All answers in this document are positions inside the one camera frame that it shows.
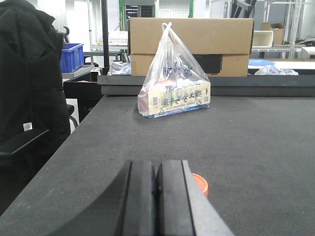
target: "brown cardboard box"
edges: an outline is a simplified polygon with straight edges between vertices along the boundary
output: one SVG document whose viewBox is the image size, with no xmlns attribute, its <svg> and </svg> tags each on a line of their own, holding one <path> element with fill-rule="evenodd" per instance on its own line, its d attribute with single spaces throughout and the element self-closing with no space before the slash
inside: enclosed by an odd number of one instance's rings
<svg viewBox="0 0 315 236">
<path fill-rule="evenodd" d="M 274 32 L 274 44 L 282 44 L 284 38 L 284 26 L 281 23 L 271 24 L 270 22 L 261 23 L 261 30 L 272 30 Z"/>
<path fill-rule="evenodd" d="M 253 19 L 131 18 L 129 52 L 133 75 L 146 75 L 162 36 L 172 29 L 209 76 L 247 76 Z"/>
</svg>

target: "transparent plastic bag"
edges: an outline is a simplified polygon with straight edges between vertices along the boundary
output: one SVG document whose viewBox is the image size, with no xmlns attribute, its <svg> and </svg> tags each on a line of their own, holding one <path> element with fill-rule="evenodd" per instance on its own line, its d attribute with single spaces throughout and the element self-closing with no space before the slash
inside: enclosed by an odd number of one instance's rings
<svg viewBox="0 0 315 236">
<path fill-rule="evenodd" d="M 110 64 L 109 71 L 112 75 L 131 75 L 131 65 L 127 62 L 113 61 Z"/>
<path fill-rule="evenodd" d="M 279 69 L 273 65 L 267 65 L 260 68 L 255 75 L 299 75 L 299 73 L 291 69 Z"/>
<path fill-rule="evenodd" d="M 162 24 L 157 53 L 138 95 L 139 113 L 150 118 L 205 108 L 210 103 L 209 79 L 171 25 Z"/>
</svg>

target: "plastic bag on shelf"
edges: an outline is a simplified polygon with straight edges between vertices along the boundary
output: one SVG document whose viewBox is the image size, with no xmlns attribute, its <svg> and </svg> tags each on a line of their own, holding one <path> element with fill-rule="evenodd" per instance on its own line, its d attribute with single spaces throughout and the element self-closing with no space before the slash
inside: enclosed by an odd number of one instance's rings
<svg viewBox="0 0 315 236">
<path fill-rule="evenodd" d="M 299 73 L 291 69 L 279 69 L 275 66 L 267 65 L 260 68 L 255 75 L 299 75 Z"/>
<path fill-rule="evenodd" d="M 113 61 L 109 66 L 112 75 L 131 75 L 131 65 L 127 62 Z"/>
</svg>

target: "orange object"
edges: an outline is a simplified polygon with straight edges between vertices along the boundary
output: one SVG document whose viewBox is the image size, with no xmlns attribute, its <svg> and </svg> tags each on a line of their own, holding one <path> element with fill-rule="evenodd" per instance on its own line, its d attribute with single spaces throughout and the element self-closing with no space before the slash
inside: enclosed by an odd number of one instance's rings
<svg viewBox="0 0 315 236">
<path fill-rule="evenodd" d="M 192 173 L 192 176 L 194 177 L 194 179 L 196 180 L 196 182 L 198 183 L 202 193 L 208 197 L 209 194 L 209 185 L 207 183 L 207 181 L 201 177 L 200 175 L 194 174 Z"/>
</svg>

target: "wall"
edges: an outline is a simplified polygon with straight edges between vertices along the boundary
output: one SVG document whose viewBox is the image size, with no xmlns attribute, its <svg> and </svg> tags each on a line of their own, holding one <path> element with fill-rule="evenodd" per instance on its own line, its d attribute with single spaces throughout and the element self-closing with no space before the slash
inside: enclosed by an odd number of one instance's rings
<svg viewBox="0 0 315 236">
<path fill-rule="evenodd" d="M 37 9 L 46 12 L 55 18 L 53 26 L 60 32 L 67 26 L 66 9 L 64 0 L 37 0 Z"/>
<path fill-rule="evenodd" d="M 304 5 L 304 11 L 301 12 L 303 16 L 301 24 L 300 38 L 315 37 L 315 1 L 306 0 L 305 3 L 312 3 Z"/>
<path fill-rule="evenodd" d="M 33 4 L 35 8 L 38 7 L 37 0 L 27 0 L 29 3 Z"/>
<path fill-rule="evenodd" d="M 207 14 L 207 17 L 210 18 L 223 18 L 224 15 L 224 3 L 222 2 L 213 2 L 212 3 L 212 12 Z"/>
<path fill-rule="evenodd" d="M 102 38 L 100 0 L 91 0 L 91 23 L 93 43 Z M 118 0 L 108 0 L 108 29 L 113 30 L 119 22 Z M 84 43 L 83 51 L 90 52 L 88 5 L 86 0 L 66 0 L 67 20 L 70 28 L 70 42 Z M 94 57 L 94 61 L 103 66 L 103 57 Z"/>
<path fill-rule="evenodd" d="M 194 0 L 193 2 L 193 17 L 204 18 L 206 14 L 206 0 Z"/>
</svg>

